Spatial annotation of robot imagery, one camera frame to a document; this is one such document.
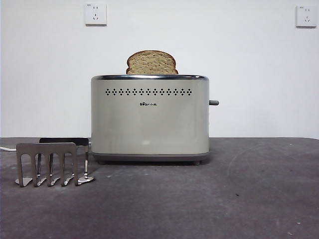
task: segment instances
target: brand logo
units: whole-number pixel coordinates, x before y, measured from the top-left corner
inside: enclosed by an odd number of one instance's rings
[[[141,102],[140,106],[157,106],[157,103],[145,103],[145,102]]]

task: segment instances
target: stainless steel trim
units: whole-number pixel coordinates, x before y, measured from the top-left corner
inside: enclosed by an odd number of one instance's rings
[[[208,81],[205,76],[198,75],[104,75],[94,76],[92,81],[96,80],[201,80]]]
[[[94,158],[98,161],[200,161],[205,160],[209,152],[196,154],[117,154],[117,153],[94,153]]]

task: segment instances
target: toaster lever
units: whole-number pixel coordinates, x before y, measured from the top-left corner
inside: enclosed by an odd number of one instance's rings
[[[219,105],[219,101],[209,101],[210,106],[217,106]]]

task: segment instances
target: toaster chrome rim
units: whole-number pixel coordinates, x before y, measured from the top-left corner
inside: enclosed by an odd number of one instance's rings
[[[208,81],[205,76],[198,75],[101,75],[94,76],[93,80],[200,80]]]

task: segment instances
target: toaster vent hole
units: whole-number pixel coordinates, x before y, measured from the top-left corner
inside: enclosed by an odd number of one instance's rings
[[[184,96],[184,95],[191,95],[192,94],[192,91],[191,91],[191,89],[177,89],[177,88],[175,88],[175,89],[163,89],[163,88],[160,88],[160,89],[156,89],[156,88],[153,88],[153,89],[150,89],[150,88],[147,88],[147,89],[145,89],[145,91],[144,91],[144,89],[143,88],[140,88],[140,89],[136,89],[136,88],[134,88],[134,89],[132,89],[132,91],[129,89],[129,88],[126,88],[126,89],[122,89],[122,88],[120,88],[120,89],[109,89],[109,88],[107,88],[106,89],[106,91],[105,91],[105,93],[106,93],[106,95],[107,96],[109,96],[109,95],[111,95],[111,94],[113,94],[114,96],[116,95],[116,94],[119,94],[120,96],[123,96],[123,95],[127,95],[127,96],[129,96],[131,93],[134,95],[134,96],[136,96],[136,95],[143,95],[143,94],[147,94],[148,96],[149,95],[151,95],[151,93],[153,93],[153,95],[154,96],[156,96],[156,94],[159,94],[159,95],[161,95],[161,96],[163,96],[163,95],[165,95],[165,94],[167,94],[168,96],[170,96],[170,95],[175,95],[175,96],[177,96],[177,95],[181,95],[181,96]]]

